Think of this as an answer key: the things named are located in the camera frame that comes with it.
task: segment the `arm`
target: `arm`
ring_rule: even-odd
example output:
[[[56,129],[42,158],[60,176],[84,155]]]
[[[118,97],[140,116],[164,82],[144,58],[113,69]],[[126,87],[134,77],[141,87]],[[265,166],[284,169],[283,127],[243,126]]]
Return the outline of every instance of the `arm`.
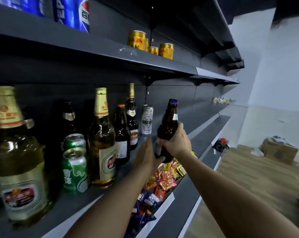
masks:
[[[191,154],[182,123],[170,141],[159,140],[159,143],[183,165],[227,238],[299,237],[299,229],[285,216],[198,161]]]
[[[147,139],[136,155],[135,168],[97,200],[75,222],[64,238],[123,237],[143,185],[161,162],[162,159],[155,159],[152,141]]]

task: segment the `cardboard box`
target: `cardboard box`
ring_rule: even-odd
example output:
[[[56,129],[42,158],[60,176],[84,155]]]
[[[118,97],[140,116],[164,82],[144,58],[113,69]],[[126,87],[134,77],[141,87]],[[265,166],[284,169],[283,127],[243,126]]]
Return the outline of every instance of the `cardboard box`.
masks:
[[[266,138],[261,144],[260,150],[265,157],[289,165],[293,165],[293,161],[298,152],[298,148],[288,144],[276,143],[272,138]]]

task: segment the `hand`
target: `hand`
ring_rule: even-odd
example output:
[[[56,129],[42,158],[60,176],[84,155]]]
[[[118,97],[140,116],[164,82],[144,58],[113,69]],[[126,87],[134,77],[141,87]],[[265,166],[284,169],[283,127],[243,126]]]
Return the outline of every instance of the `hand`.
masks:
[[[133,165],[135,168],[142,167],[149,172],[149,176],[155,174],[158,166],[164,161],[165,157],[155,158],[153,152],[153,145],[151,137],[139,148],[136,157],[134,159]]]
[[[183,123],[178,123],[178,128],[174,136],[168,141],[163,139],[158,139],[160,145],[165,146],[167,151],[177,159],[181,156],[182,152],[191,152],[191,143],[184,130]]]

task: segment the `person's right hand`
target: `person's right hand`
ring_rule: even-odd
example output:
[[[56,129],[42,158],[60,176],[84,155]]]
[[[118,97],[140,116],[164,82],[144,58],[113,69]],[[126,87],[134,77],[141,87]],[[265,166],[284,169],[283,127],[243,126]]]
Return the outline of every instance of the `person's right hand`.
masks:
[[[190,140],[186,135],[183,123],[180,122],[174,136],[169,141],[158,139],[158,144],[165,146],[167,151],[175,158],[178,158],[182,152],[191,152]]]

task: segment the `can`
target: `can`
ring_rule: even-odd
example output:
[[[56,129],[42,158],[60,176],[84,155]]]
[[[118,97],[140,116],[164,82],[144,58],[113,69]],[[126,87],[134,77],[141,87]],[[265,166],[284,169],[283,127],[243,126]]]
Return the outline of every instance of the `can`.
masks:
[[[44,0],[0,0],[0,3],[14,9],[45,17]]]
[[[148,39],[146,39],[146,51],[150,52],[150,41]]]
[[[82,134],[70,134],[67,135],[64,141],[64,151],[71,148],[86,148],[86,140]]]
[[[153,106],[147,104],[143,105],[141,132],[144,135],[149,135],[152,133],[153,111]]]
[[[158,55],[168,58],[168,59],[173,59],[173,53],[174,53],[174,45],[170,43],[161,43],[159,45],[159,50],[158,50]]]
[[[149,52],[158,55],[158,47],[150,47]]]
[[[146,51],[146,33],[142,31],[130,31],[128,36],[128,46]]]
[[[88,172],[85,148],[71,148],[63,153],[62,169],[64,190],[69,193],[82,193],[88,189]]]
[[[89,32],[88,0],[52,0],[55,22]]]

